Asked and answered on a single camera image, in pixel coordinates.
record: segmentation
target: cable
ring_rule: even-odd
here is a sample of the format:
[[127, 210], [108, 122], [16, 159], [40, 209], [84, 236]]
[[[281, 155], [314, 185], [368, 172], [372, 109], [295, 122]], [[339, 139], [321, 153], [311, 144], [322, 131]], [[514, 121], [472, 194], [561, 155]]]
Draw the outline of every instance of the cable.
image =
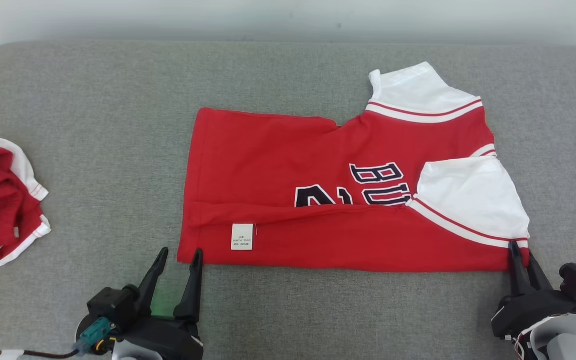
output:
[[80, 352], [79, 350], [73, 350], [69, 353], [64, 353], [63, 355], [60, 355], [56, 353], [24, 350], [23, 355], [36, 356], [37, 358], [46, 358], [46, 359], [68, 359], [77, 355], [79, 352]]
[[48, 353], [48, 352], [24, 350], [23, 355], [35, 356], [37, 358], [46, 358], [46, 359], [68, 359], [68, 358], [72, 358], [73, 356], [77, 355], [78, 352], [79, 352], [78, 350], [74, 350], [70, 353], [58, 354], [58, 353]]

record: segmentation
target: red stripe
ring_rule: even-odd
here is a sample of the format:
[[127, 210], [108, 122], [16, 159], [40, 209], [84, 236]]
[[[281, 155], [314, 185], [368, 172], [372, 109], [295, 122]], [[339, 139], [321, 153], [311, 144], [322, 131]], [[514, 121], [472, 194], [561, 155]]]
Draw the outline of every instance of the red stripe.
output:
[[40, 185], [40, 184], [37, 184], [37, 185], [34, 187], [34, 189], [32, 189], [32, 191], [30, 191], [30, 196], [32, 196], [33, 198], [34, 198], [35, 195], [36, 195], [35, 192], [37, 191], [37, 189], [39, 189], [39, 185]]
[[441, 112], [441, 113], [437, 113], [437, 114], [427, 114], [427, 113], [422, 113], [422, 112], [412, 112], [412, 111], [406, 111], [406, 110], [402, 110], [402, 109], [397, 109], [395, 107], [390, 107], [390, 106], [386, 106], [386, 105], [382, 105], [382, 104], [378, 104], [376, 102], [373, 101], [368, 101], [368, 104], [372, 104], [372, 105], [377, 105], [378, 107], [382, 107], [384, 109], [388, 109], [388, 110], [392, 110], [394, 112], [399, 112], [399, 113], [403, 113], [403, 114], [409, 114], [411, 116], [431, 116], [431, 117], [439, 117], [439, 116], [446, 116], [446, 115], [450, 115], [454, 112], [458, 112], [462, 109], [466, 109], [467, 107], [470, 107], [470, 105], [475, 105], [477, 103], [481, 103], [482, 100], [478, 99], [478, 100], [474, 100], [473, 102], [471, 102], [470, 104], [464, 105], [462, 107], [457, 107], [457, 109], [454, 110], [450, 110], [448, 112]]
[[433, 209], [433, 208], [430, 207], [429, 205], [425, 204], [422, 200], [419, 200], [418, 198], [414, 198], [414, 200], [415, 200], [416, 202], [418, 202], [419, 204], [423, 205], [423, 207], [425, 207], [426, 209], [428, 209], [428, 210], [430, 210], [431, 212], [433, 212], [435, 215], [437, 215], [437, 216], [441, 217], [442, 219], [444, 219], [445, 221], [448, 221], [448, 222], [450, 222], [450, 223], [452, 223], [452, 224], [454, 224], [454, 225], [457, 225], [458, 227], [460, 227], [460, 228], [462, 228], [462, 229], [464, 229], [464, 230], [470, 231], [470, 232], [473, 233], [473, 234], [479, 235], [480, 237], [484, 237], [484, 238], [492, 239], [492, 240], [502, 240], [502, 241], [505, 241], [505, 242], [510, 242], [510, 241], [512, 241], [512, 240], [516, 240], [516, 241], [528, 240], [527, 237], [519, 237], [518, 239], [507, 239], [507, 238], [505, 238], [505, 237], [496, 237], [496, 236], [491, 236], [491, 235], [483, 234], [483, 233], [481, 233], [481, 232], [479, 232], [479, 231], [477, 231], [477, 230], [473, 230], [473, 229], [470, 228], [470, 227], [466, 227], [466, 226], [462, 225], [461, 223], [452, 221], [452, 219], [447, 218], [447, 217], [444, 216], [443, 214], [440, 214], [440, 213], [437, 212], [435, 209]]

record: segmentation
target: robotic arm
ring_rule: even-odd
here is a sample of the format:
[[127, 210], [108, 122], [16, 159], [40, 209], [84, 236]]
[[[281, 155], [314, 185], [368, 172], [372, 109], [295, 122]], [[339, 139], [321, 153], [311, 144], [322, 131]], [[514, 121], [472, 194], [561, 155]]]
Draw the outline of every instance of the robotic arm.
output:
[[101, 331], [103, 339], [87, 344], [89, 354], [104, 355], [112, 351], [112, 360], [201, 360], [204, 344], [199, 338], [199, 307], [201, 303], [204, 255], [201, 249], [190, 264], [190, 277], [181, 302], [172, 317], [153, 316], [151, 302], [169, 254], [163, 248], [139, 287], [123, 289], [106, 287], [88, 303], [89, 314], [77, 329], [78, 344], [86, 344], [91, 333]]
[[561, 267], [555, 290], [532, 253], [524, 270], [515, 242], [509, 260], [510, 295], [492, 317], [494, 336], [513, 342], [522, 360], [576, 360], [576, 264]]

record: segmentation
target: white trim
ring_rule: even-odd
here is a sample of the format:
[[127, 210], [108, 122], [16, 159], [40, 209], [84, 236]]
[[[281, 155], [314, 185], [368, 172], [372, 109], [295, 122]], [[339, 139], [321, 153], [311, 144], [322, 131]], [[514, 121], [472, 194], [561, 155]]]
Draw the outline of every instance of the white trim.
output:
[[478, 157], [484, 155], [485, 153], [487, 153], [491, 150], [495, 150], [495, 144], [493, 144], [493, 143], [489, 143], [486, 146], [482, 146], [479, 150], [473, 152], [472, 155], [470, 155], [470, 157], [471, 158], [478, 158]]
[[30, 165], [30, 161], [24, 151], [16, 144], [6, 140], [0, 139], [0, 148], [8, 150], [12, 153], [12, 165], [10, 171], [19, 178], [19, 180], [28, 189], [28, 193], [33, 198], [42, 201], [48, 195], [48, 190], [43, 187], [37, 180], [35, 180], [35, 172]]
[[[455, 235], [458, 235], [459, 237], [462, 237], [466, 240], [470, 240], [471, 242], [479, 243], [479, 244], [486, 245], [486, 246], [492, 246], [495, 248], [508, 249], [508, 243], [510, 241], [512, 241], [512, 239], [508, 239], [508, 241], [491, 239], [489, 237], [484, 237], [482, 235], [468, 231], [468, 230], [466, 230], [466, 228], [458, 226], [458, 225], [442, 218], [438, 214], [435, 214], [434, 212], [427, 209], [425, 206], [423, 206], [421, 203], [419, 203], [416, 200], [409, 201], [406, 205], [409, 208], [411, 208], [412, 210], [415, 210], [416, 212], [421, 214], [426, 219], [439, 225], [440, 227], [450, 231], [451, 233], [453, 233]], [[528, 248], [528, 241], [526, 241], [526, 240], [517, 241], [517, 245], [519, 246], [519, 248]]]
[[[472, 105], [464, 107], [463, 109], [460, 109], [458, 111], [450, 112], [449, 114], [445, 114], [445, 115], [441, 115], [441, 116], [432, 116], [432, 114], [430, 112], [428, 114], [422, 114], [422, 112], [419, 112], [419, 111], [403, 110], [405, 112], [400, 112], [400, 111], [396, 111], [394, 109], [386, 109], [385, 107], [391, 107], [391, 106], [388, 104], [384, 104], [384, 103], [377, 101], [377, 100], [370, 100], [370, 102], [375, 103], [375, 104], [368, 104], [368, 106], [366, 106], [367, 112], [374, 112], [377, 114], [381, 114], [382, 116], [391, 117], [393, 119], [410, 121], [411, 123], [424, 123], [424, 124], [445, 123], [446, 121], [451, 121], [451, 120], [457, 119], [458, 117], [461, 117], [464, 114], [468, 114], [469, 112], [471, 112], [475, 109], [483, 107], [483, 103], [481, 101], [477, 101], [477, 102], [473, 103]], [[409, 114], [407, 112], [416, 112], [418, 114]]]
[[41, 215], [39, 218], [42, 221], [41, 225], [39, 225], [39, 227], [37, 227], [30, 234], [30, 236], [26, 237], [26, 239], [23, 240], [23, 242], [21, 244], [19, 244], [19, 246], [16, 249], [14, 249], [6, 257], [4, 257], [3, 259], [0, 260], [0, 267], [2, 267], [4, 265], [8, 264], [9, 262], [12, 262], [13, 260], [17, 259], [19, 257], [19, 255], [21, 255], [21, 253], [26, 251], [26, 249], [28, 249], [35, 242], [35, 240], [37, 240], [41, 237], [44, 237], [45, 235], [48, 235], [52, 231], [52, 229], [50, 227], [50, 223], [48, 222], [48, 219], [44, 215]]
[[382, 97], [382, 72], [377, 69], [370, 71], [368, 74], [370, 84], [372, 84], [372, 98], [379, 99]]

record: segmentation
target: teal connector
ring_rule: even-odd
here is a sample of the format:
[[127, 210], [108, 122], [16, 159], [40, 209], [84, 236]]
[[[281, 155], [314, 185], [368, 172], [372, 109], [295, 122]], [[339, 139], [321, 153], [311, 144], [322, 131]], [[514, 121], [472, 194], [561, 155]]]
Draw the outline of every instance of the teal connector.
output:
[[77, 356], [83, 357], [99, 340], [105, 339], [112, 330], [110, 321], [105, 317], [99, 317], [84, 332], [79, 340], [72, 346], [72, 350], [78, 351]]

